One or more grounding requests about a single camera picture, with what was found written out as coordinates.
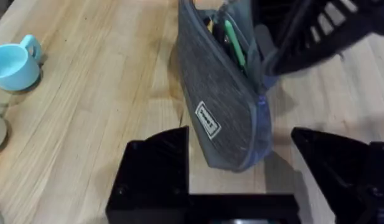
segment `black mount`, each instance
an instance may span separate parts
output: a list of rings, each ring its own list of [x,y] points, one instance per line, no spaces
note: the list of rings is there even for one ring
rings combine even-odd
[[[360,141],[305,128],[291,136],[338,224],[384,224],[384,142]]]
[[[274,220],[298,224],[292,195],[189,194],[189,129],[128,143],[106,214],[111,224],[206,224]]]

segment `green pen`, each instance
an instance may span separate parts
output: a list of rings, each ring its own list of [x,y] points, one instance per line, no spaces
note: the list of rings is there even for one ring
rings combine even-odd
[[[237,40],[235,30],[233,29],[232,23],[229,20],[225,20],[225,32],[230,39],[230,42],[235,49],[237,59],[239,61],[240,66],[245,69],[246,59],[244,58],[243,52],[241,51],[241,47],[239,41]]]

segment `black plastic base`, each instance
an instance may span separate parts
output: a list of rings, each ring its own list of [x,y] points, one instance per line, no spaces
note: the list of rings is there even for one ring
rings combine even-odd
[[[189,129],[128,143],[106,214],[111,224],[300,223],[292,195],[189,195]]]

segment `wood grain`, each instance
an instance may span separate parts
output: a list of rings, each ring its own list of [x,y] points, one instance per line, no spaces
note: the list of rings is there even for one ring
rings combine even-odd
[[[171,57],[177,1],[15,1],[0,44],[28,33],[45,52],[43,77],[32,91],[0,90],[11,125],[0,152],[0,209],[6,223],[107,223],[126,143],[190,125]],[[384,37],[285,76],[268,96],[276,153],[241,174],[210,169],[192,129],[190,191],[295,192],[304,223],[333,223],[289,133],[307,126],[384,141]]]

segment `white label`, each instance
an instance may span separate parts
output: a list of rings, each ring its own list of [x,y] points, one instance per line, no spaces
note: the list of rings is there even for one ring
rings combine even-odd
[[[221,131],[221,125],[215,120],[203,101],[197,106],[195,114],[210,139],[213,139]]]

